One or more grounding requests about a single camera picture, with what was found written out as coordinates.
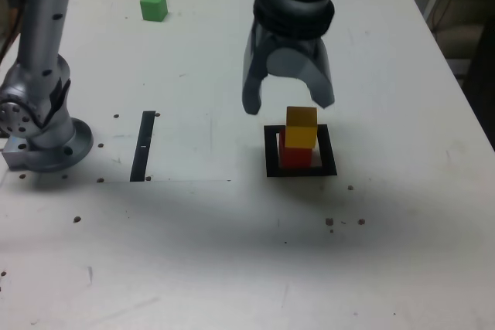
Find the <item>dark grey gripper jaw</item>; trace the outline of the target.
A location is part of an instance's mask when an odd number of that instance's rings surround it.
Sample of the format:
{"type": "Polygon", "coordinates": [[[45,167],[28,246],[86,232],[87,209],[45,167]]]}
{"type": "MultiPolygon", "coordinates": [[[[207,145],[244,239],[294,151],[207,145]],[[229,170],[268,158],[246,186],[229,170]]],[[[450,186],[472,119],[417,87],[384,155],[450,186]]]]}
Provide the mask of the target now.
{"type": "Polygon", "coordinates": [[[273,51],[271,33],[253,24],[244,51],[242,104],[244,111],[256,115],[261,108],[261,83],[268,75],[267,60],[273,51]]]}

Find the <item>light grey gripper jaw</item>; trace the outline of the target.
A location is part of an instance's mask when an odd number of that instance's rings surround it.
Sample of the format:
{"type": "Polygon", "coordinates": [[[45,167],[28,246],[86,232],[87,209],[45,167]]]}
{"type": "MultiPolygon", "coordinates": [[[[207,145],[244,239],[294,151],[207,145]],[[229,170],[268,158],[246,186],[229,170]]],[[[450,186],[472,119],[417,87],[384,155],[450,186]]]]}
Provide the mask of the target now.
{"type": "Polygon", "coordinates": [[[280,47],[269,55],[267,68],[268,73],[273,76],[301,80],[306,84],[312,101],[321,108],[334,104],[327,54],[308,56],[296,49],[280,47]]]}

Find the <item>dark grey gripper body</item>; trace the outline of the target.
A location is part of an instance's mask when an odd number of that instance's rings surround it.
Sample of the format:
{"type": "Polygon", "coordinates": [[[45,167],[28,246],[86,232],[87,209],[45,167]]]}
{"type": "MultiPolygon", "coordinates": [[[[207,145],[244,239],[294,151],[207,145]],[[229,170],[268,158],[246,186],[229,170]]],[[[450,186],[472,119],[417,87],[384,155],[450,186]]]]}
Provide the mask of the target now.
{"type": "Polygon", "coordinates": [[[310,40],[288,39],[268,31],[259,22],[254,23],[254,51],[258,52],[267,42],[276,48],[288,47],[305,53],[308,56],[326,56],[326,46],[320,37],[310,40]]]}

